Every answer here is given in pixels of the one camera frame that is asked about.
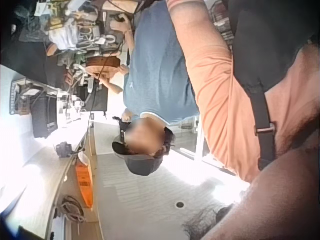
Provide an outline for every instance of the bottle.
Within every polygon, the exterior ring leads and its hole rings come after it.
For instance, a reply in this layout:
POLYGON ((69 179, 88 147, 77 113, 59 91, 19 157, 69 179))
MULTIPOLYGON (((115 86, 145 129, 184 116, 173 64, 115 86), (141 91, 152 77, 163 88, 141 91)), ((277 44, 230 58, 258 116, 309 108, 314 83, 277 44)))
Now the bottle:
POLYGON ((87 0, 71 0, 65 11, 65 15, 70 16, 72 12, 77 11, 87 0))

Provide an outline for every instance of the black cap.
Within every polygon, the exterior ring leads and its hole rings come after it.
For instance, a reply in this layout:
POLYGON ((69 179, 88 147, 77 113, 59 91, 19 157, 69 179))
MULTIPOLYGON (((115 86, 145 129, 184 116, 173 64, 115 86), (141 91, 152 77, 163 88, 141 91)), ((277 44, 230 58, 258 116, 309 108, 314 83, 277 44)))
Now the black cap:
POLYGON ((119 158, 125 160, 131 173, 139 176, 149 176, 154 173, 163 162, 163 157, 155 158, 150 155, 132 154, 118 136, 112 143, 112 149, 119 158))

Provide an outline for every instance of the orange shirt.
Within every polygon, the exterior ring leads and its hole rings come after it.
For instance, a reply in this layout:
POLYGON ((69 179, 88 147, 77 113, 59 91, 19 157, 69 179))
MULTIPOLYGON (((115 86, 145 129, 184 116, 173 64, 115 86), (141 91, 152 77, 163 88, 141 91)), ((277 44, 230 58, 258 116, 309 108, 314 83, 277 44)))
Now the orange shirt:
MULTIPOLYGON (((251 183, 260 173, 252 105, 233 75, 231 52, 201 3, 167 1, 210 151, 227 169, 251 183)), ((265 94, 271 121, 277 126, 277 154, 288 151, 292 136, 319 114, 319 86, 319 49, 306 45, 285 79, 265 94)))

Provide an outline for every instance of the blue t-shirt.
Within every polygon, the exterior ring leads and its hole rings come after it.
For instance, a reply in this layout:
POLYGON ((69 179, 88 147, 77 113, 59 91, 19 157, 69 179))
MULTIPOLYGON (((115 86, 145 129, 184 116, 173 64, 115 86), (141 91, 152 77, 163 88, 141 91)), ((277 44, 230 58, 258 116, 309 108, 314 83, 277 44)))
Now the blue t-shirt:
POLYGON ((165 1, 156 2, 141 15, 130 73, 124 77, 123 100, 132 113, 151 113, 167 124, 199 115, 165 1))

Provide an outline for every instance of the bag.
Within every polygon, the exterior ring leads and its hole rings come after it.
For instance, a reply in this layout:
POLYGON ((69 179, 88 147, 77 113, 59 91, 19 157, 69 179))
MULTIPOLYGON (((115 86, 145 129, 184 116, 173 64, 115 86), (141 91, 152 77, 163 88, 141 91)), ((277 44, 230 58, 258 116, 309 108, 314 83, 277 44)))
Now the bag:
POLYGON ((285 78, 308 40, 319 39, 319 1, 229 0, 227 5, 234 76, 251 100, 262 171, 276 158, 277 126, 270 121, 265 93, 285 78))

